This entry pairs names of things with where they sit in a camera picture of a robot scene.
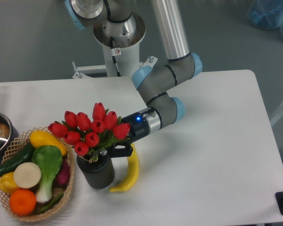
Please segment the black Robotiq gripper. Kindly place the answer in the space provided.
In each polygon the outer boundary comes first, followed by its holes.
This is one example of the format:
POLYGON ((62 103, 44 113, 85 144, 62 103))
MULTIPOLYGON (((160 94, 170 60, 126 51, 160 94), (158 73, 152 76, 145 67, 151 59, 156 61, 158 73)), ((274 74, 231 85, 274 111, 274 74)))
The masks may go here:
MULTIPOLYGON (((124 117, 121 122, 128 123, 130 125, 128 134, 131 143, 146 137, 150 133, 150 126, 147 120, 144 119, 142 114, 139 112, 124 117)), ((112 145, 101 149, 100 155, 108 155, 110 158, 130 157, 132 152, 133 148, 129 144, 112 145)))

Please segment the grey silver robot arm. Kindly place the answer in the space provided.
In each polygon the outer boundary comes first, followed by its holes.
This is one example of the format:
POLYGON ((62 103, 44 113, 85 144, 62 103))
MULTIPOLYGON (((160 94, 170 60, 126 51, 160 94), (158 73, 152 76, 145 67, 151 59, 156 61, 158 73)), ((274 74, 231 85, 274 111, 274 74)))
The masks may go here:
POLYGON ((65 6, 79 29, 93 26, 102 45, 109 77, 129 76, 146 108, 122 119, 122 137, 91 149, 98 154, 125 157, 131 143, 180 120, 185 114, 182 101, 167 91, 202 71, 199 56, 190 52, 182 18, 175 0, 154 0, 159 31, 168 63, 155 69, 155 61, 139 62, 139 44, 145 35, 143 19, 131 9, 129 0, 67 0, 65 6))

